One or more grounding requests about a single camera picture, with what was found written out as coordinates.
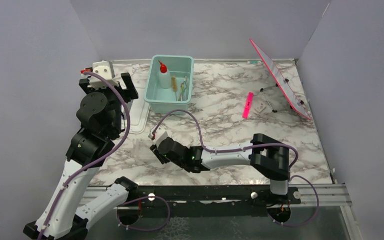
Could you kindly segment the white bin lid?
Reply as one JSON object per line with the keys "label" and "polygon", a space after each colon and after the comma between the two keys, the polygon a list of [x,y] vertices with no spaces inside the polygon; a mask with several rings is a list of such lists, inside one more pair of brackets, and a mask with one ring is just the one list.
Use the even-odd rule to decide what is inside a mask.
{"label": "white bin lid", "polygon": [[140,134],[145,130],[148,115],[149,103],[143,98],[134,99],[127,104],[130,113],[130,134]]}

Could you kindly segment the teal plastic bin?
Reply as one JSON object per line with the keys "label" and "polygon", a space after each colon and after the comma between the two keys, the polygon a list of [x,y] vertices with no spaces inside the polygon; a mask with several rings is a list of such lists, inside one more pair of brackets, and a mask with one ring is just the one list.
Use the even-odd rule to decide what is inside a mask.
{"label": "teal plastic bin", "polygon": [[[158,81],[160,63],[163,62],[170,71],[171,77],[176,77],[178,90],[174,92],[172,88],[163,89]],[[184,55],[154,55],[146,83],[144,100],[149,103],[154,113],[166,114],[171,110],[187,110],[192,98],[193,89],[194,59]],[[183,100],[178,101],[180,85],[187,76],[187,87],[183,94]]]}

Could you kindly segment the tan test tube brush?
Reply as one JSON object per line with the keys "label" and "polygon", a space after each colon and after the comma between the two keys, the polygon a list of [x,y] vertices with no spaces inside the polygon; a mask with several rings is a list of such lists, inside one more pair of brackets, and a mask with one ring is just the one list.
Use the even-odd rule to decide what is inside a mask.
{"label": "tan test tube brush", "polygon": [[177,86],[176,77],[174,76],[171,77],[171,87],[172,87],[172,90],[176,93],[178,90],[178,86]]}

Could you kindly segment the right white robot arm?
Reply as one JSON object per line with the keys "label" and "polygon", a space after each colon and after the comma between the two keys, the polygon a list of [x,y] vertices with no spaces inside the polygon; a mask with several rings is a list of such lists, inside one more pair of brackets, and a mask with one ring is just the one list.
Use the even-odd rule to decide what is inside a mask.
{"label": "right white robot arm", "polygon": [[236,148],[186,147],[169,136],[153,137],[152,153],[162,164],[173,163],[189,173],[200,173],[228,166],[252,166],[270,180],[269,199],[279,204],[288,197],[289,156],[293,148],[264,134]]}

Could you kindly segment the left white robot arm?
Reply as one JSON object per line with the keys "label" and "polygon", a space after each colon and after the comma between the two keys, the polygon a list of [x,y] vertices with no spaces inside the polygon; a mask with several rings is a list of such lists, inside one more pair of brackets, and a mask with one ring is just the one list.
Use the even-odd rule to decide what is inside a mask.
{"label": "left white robot arm", "polygon": [[83,240],[89,229],[113,207],[131,205],[137,199],[136,183],[121,177],[109,190],[90,203],[79,203],[105,159],[124,143],[131,126],[128,103],[138,98],[131,75],[122,73],[119,82],[107,80],[86,68],[79,86],[85,92],[76,117],[80,129],[66,153],[64,169],[52,198],[23,233],[32,240]]}

